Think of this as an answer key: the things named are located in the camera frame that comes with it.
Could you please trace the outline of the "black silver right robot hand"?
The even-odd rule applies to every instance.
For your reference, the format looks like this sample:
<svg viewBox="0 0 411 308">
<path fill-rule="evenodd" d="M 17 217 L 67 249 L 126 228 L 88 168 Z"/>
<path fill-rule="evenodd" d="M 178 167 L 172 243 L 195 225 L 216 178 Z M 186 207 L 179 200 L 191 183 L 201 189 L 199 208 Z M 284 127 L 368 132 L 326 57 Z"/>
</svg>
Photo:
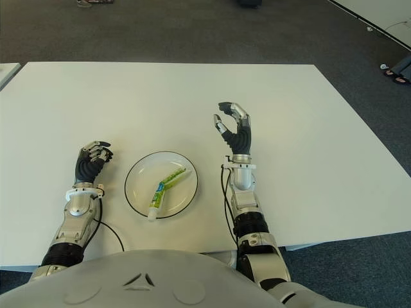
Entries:
<svg viewBox="0 0 411 308">
<path fill-rule="evenodd" d="M 214 126 L 230 147 L 232 154 L 250 155 L 252 133 L 248 113 L 237 103 L 221 102 L 218 108 L 224 114 L 231 116 L 237 124 L 236 132 L 233 133 L 222 123 L 218 114 L 213 115 Z"/>
</svg>

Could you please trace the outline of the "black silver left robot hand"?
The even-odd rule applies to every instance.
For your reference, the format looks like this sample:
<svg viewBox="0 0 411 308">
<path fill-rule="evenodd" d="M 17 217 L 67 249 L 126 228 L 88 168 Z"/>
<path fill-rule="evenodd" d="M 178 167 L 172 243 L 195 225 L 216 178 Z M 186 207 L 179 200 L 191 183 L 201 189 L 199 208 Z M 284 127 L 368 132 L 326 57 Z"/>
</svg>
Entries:
<svg viewBox="0 0 411 308">
<path fill-rule="evenodd" d="M 113 157 L 110 146 L 105 141 L 92 141 L 80 149 L 74 170 L 75 185 L 94 183 L 104 165 Z"/>
</svg>

